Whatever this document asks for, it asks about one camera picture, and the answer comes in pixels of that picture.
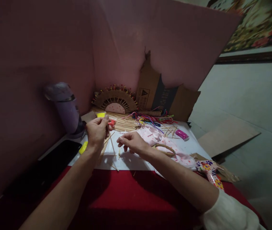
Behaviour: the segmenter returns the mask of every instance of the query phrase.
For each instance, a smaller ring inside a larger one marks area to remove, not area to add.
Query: pink container
[[[180,138],[182,138],[184,141],[189,140],[189,136],[180,129],[175,131],[175,134],[178,135]]]

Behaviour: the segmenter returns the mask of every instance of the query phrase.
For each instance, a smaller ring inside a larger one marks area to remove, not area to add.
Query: forearm
[[[98,157],[94,148],[87,148],[20,229],[67,229]]]
[[[149,162],[153,167],[197,210],[204,213],[213,207],[219,195],[216,187],[165,154],[153,148],[148,151]]]

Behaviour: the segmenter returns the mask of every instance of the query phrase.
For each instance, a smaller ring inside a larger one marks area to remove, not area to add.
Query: white sleeve
[[[207,230],[264,230],[257,215],[234,197],[219,191],[214,206],[203,214]]]

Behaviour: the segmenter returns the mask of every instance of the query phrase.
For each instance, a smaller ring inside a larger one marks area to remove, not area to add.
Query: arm
[[[190,169],[151,148],[137,132],[126,133],[117,142],[119,147],[124,145],[124,151],[129,147],[131,153],[136,152],[142,159],[150,162],[201,213],[216,203],[219,196],[216,187]]]
[[[103,148],[108,116],[87,124],[88,146],[58,185],[46,196],[20,227],[24,229],[67,229],[72,221]]]
[[[118,146],[124,151],[150,162],[176,190],[197,210],[203,213],[203,223],[208,230],[263,230],[257,215],[235,198],[219,191],[207,180],[171,160],[165,154],[149,147],[137,132],[120,137]]]

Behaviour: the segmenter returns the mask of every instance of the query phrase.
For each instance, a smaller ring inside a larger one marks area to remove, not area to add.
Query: white wall
[[[199,90],[189,119],[197,138],[229,116],[261,132],[224,165],[242,179],[235,186],[272,229],[272,63],[215,65]]]

